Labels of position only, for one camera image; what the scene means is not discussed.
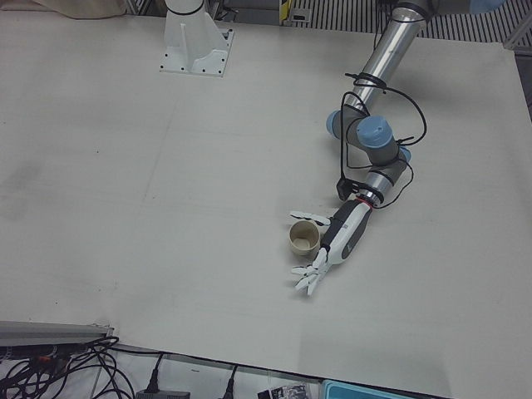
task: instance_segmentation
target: paper cup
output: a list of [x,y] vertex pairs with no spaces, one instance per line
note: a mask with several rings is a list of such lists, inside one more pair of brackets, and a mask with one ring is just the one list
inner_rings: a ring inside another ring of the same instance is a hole
[[290,228],[290,249],[296,255],[309,255],[319,246],[318,226],[311,220],[299,220]]

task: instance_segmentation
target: power adapter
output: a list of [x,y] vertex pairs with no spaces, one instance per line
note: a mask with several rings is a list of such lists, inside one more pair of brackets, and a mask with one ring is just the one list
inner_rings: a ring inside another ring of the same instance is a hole
[[190,399],[190,392],[182,391],[158,391],[157,393],[146,393],[138,391],[135,399]]

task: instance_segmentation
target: white table surface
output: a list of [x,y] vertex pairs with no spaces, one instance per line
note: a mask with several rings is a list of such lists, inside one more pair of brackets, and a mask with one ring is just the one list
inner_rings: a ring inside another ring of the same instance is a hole
[[[0,319],[107,322],[131,345],[442,397],[532,397],[532,129],[512,53],[415,40],[391,84],[430,124],[416,180],[306,298],[288,212],[340,205],[324,121],[372,36],[234,25],[220,79],[159,73],[163,28],[0,12]],[[420,130],[393,94],[375,112],[397,136]]]

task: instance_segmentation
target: floor grate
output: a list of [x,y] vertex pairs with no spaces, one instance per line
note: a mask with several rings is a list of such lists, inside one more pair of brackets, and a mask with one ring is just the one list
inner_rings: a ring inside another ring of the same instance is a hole
[[[386,24],[386,14],[377,10],[376,0],[294,0],[292,7],[312,10],[311,21],[295,22],[295,27],[375,33]],[[497,10],[485,14],[437,16],[419,36],[467,42],[503,42],[530,9],[532,0],[507,0]],[[532,31],[527,32],[518,45],[532,47]]]

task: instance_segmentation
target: teal container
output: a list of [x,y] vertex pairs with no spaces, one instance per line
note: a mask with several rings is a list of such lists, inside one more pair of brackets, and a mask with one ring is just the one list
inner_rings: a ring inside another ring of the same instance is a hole
[[411,399],[411,397],[325,380],[320,399]]

